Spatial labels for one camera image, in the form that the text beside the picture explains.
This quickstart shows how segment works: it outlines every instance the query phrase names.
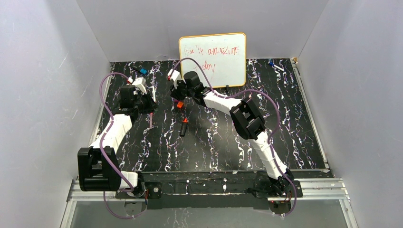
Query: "small object on table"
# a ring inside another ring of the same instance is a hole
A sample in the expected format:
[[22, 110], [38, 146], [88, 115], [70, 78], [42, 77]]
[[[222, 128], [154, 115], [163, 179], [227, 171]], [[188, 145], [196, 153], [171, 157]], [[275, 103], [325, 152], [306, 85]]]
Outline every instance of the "small object on table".
[[150, 129], [153, 128], [153, 113], [150, 113]]
[[283, 69], [283, 68], [281, 68], [281, 67], [279, 67], [279, 66], [274, 65], [274, 63], [272, 63], [272, 62], [269, 62], [269, 65], [270, 65], [270, 66], [272, 66], [272, 67], [275, 67], [275, 68], [277, 68], [277, 69], [279, 69], [279, 70], [281, 70], [281, 71], [283, 71], [283, 72], [284, 72], [284, 69]]
[[177, 108], [182, 108], [183, 107], [183, 102], [179, 101], [178, 104], [176, 105]]
[[182, 122], [181, 132], [179, 133], [179, 136], [184, 137], [187, 129], [188, 129], [188, 118], [185, 118]]
[[145, 69], [141, 69], [141, 68], [136, 67], [136, 66], [133, 66], [133, 69], [134, 69], [135, 71], [138, 71], [138, 72], [142, 73], [143, 75], [147, 75], [147, 74], [148, 74], [148, 71], [145, 70]]

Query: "black marble surface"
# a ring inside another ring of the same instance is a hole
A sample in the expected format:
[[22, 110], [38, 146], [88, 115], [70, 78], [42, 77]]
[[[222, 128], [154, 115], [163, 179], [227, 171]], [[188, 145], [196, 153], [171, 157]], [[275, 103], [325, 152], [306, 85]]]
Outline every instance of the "black marble surface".
[[[273, 136], [273, 146], [280, 159], [292, 169], [323, 169], [325, 164], [304, 105], [302, 95], [289, 59], [272, 59], [285, 69], [278, 71], [269, 59], [247, 60], [247, 82], [243, 87], [230, 88], [229, 94], [244, 89], [267, 93], [278, 104], [281, 129]], [[117, 62], [112, 72], [127, 76], [142, 76], [132, 66], [149, 70], [144, 76], [149, 91], [156, 87], [159, 105], [149, 128], [149, 115], [141, 115], [123, 139], [117, 156], [123, 171], [236, 171], [263, 170], [257, 153], [240, 138], [229, 116], [204, 108], [188, 98], [184, 108], [173, 104], [169, 93], [167, 72], [176, 61]], [[119, 87], [126, 83], [122, 77], [111, 80], [106, 101], [109, 107], [118, 105]], [[269, 129], [274, 129], [274, 108], [260, 95], [253, 94]], [[189, 119], [185, 137], [179, 136], [182, 120]], [[98, 134], [109, 120], [104, 110]]]

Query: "whiteboard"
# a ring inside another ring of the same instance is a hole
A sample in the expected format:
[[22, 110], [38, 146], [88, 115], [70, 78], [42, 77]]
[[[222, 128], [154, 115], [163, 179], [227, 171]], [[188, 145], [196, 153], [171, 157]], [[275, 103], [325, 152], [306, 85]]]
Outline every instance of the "whiteboard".
[[[243, 86], [246, 83], [246, 35], [230, 33], [182, 37], [179, 39], [180, 58], [191, 57], [203, 68], [214, 88]], [[204, 86], [202, 72], [191, 60], [181, 62], [182, 76], [196, 71]]]

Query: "glass panel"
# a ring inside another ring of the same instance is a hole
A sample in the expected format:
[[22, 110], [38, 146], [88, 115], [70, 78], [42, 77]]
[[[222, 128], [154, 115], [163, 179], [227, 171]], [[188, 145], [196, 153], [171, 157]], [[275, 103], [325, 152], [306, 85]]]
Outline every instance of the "glass panel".
[[[123, 202], [109, 202], [113, 212], [125, 215]], [[129, 213], [140, 212], [142, 203], [126, 204]], [[176, 208], [147, 210], [136, 219], [118, 219], [109, 214], [103, 202], [77, 202], [72, 227], [191, 227], [191, 228], [346, 228], [338, 200], [300, 200], [285, 219], [269, 210], [253, 208]]]

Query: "white enclosure wall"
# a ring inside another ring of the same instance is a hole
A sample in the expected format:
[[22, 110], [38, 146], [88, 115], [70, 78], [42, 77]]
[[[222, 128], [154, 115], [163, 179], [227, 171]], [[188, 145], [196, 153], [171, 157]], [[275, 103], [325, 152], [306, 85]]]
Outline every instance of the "white enclosure wall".
[[0, 227], [59, 227], [109, 62], [75, 0], [0, 5]]
[[402, 227], [403, 1], [330, 0], [299, 68], [358, 225]]
[[297, 57], [327, 0], [77, 0], [111, 62], [179, 58], [183, 36], [244, 32], [247, 57]]

